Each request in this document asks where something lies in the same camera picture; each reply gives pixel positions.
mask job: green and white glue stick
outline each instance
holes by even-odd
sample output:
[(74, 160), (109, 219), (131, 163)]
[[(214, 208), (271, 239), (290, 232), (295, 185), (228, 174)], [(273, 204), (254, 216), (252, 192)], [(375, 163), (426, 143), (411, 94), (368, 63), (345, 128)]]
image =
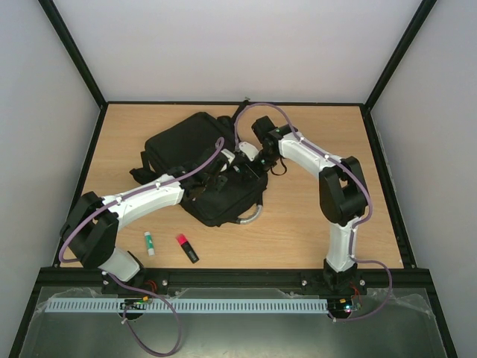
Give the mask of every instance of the green and white glue stick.
[(152, 236), (149, 231), (144, 233), (144, 238), (146, 239), (146, 247), (148, 248), (149, 256), (154, 256), (156, 253), (154, 252), (154, 244), (152, 243)]

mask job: robotic arm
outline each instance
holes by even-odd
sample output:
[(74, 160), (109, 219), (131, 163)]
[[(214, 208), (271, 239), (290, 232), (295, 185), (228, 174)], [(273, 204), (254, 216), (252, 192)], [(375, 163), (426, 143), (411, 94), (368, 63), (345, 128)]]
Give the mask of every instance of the robotic arm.
[(88, 215), (98, 208), (108, 207), (97, 222), (88, 222), (78, 232), (69, 247), (83, 267), (99, 267), (121, 281), (129, 281), (141, 265), (131, 253), (115, 246), (119, 230), (155, 210), (196, 198), (209, 186), (224, 185), (220, 180), (220, 172), (224, 170), (234, 170), (238, 166), (241, 172), (260, 175), (273, 168), (283, 157), (298, 163), (319, 182), (320, 208), (330, 222), (330, 246), (324, 260), (324, 278), (333, 291), (347, 287), (357, 267), (353, 260), (355, 226), (367, 206), (365, 194), (356, 185), (356, 180), (346, 173), (351, 173), (366, 190), (359, 161), (354, 157), (343, 159), (329, 154), (307, 141), (295, 128), (287, 125), (277, 128), (267, 116), (257, 119), (252, 129), (262, 144), (261, 151), (250, 143), (237, 142), (235, 153), (221, 150), (200, 174), (184, 178), (188, 176), (183, 175), (185, 170), (175, 168), (169, 174), (129, 192), (104, 198), (99, 198), (94, 192), (83, 195), (63, 226), (61, 236), (69, 238), (73, 229)]

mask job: black frame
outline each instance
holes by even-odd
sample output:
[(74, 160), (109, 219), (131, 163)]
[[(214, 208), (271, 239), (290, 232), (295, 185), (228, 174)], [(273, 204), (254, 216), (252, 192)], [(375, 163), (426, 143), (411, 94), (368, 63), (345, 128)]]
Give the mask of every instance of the black frame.
[[(100, 114), (95, 126), (94, 134), (86, 154), (86, 159), (81, 170), (72, 205), (76, 204), (79, 199), (89, 166), (95, 151), (95, 147), (101, 132), (104, 117), (107, 112), (108, 104), (235, 104), (241, 102), (227, 101), (106, 101), (103, 97), (98, 85), (95, 82), (86, 62), (83, 59), (72, 35), (69, 33), (65, 22), (61, 18), (54, 2), (52, 0), (38, 0), (41, 4), (46, 16), (49, 18), (59, 38), (64, 44), (67, 52), (76, 65), (81, 77), (84, 79), (93, 98), (96, 100), (100, 108)], [(446, 325), (446, 320), (441, 309), (435, 286), (432, 282), (429, 270), (417, 268), (417, 264), (412, 253), (411, 244), (405, 230), (404, 221), (402, 220), (397, 198), (394, 192), (394, 186), (388, 172), (388, 166), (385, 162), (381, 144), (376, 132), (376, 128), (371, 116), (371, 110), (382, 94), (387, 83), (391, 79), (393, 73), (398, 67), (401, 59), (403, 59), (407, 49), (416, 37), (418, 31), (431, 12), (437, 0), (422, 0), (414, 17), (409, 23), (405, 33), (402, 35), (394, 53), (392, 54), (388, 64), (384, 68), (379, 80), (377, 81), (373, 91), (371, 92), (366, 103), (317, 103), (317, 102), (279, 102), (278, 105), (295, 105), (295, 106), (357, 106), (360, 108), (363, 118), (364, 127), (370, 143), (373, 158), (376, 163), (376, 169), (382, 185), (382, 191), (385, 196), (388, 211), (391, 217), (395, 237), (397, 240), (399, 253), (402, 258), (404, 268), (391, 269), (393, 275), (393, 286), (396, 288), (424, 288), (429, 296), (433, 313), (436, 315), (437, 325), (443, 340), (444, 347), (448, 357), (456, 357), (455, 347)], [(22, 349), (28, 325), (37, 304), (39, 293), (45, 286), (101, 286), (103, 277), (99, 270), (85, 270), (83, 268), (59, 268), (57, 255), (53, 267), (41, 268), (37, 281), (28, 301), (25, 314), (16, 334), (10, 357), (17, 357)], [(387, 287), (388, 277), (382, 269), (359, 269), (359, 274), (366, 281), (367, 288)], [(323, 270), (229, 270), (229, 269), (162, 269), (149, 268), (148, 275), (152, 274), (157, 280), (167, 280), (167, 292), (174, 291), (179, 288), (186, 287), (274, 287), (285, 291), (294, 291), (303, 295), (321, 295), (326, 297), (325, 292), (320, 292), (312, 285), (302, 286), (302, 281), (307, 277), (322, 277)]]

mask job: marker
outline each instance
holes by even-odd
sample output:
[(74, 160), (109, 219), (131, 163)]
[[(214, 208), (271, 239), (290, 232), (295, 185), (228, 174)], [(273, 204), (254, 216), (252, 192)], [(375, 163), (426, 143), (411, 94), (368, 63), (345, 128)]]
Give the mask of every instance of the marker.
[(176, 237), (176, 240), (179, 242), (180, 247), (184, 250), (189, 260), (191, 260), (192, 263), (196, 263), (199, 260), (199, 256), (197, 256), (186, 237), (181, 233)]
[(146, 239), (146, 247), (148, 248), (149, 256), (154, 256), (156, 253), (154, 252), (154, 244), (152, 243), (152, 236), (149, 231), (144, 233), (144, 238)]

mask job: white panel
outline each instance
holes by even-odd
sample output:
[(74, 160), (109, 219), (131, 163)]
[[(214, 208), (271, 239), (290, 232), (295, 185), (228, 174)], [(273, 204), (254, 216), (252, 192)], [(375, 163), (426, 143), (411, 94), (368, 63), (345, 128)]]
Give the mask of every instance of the white panel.
[(98, 108), (38, 1), (0, 11), (0, 357), (51, 265)]
[(360, 101), (420, 0), (55, 0), (108, 100)]
[(373, 111), (460, 357), (477, 352), (476, 5), (437, 2)]

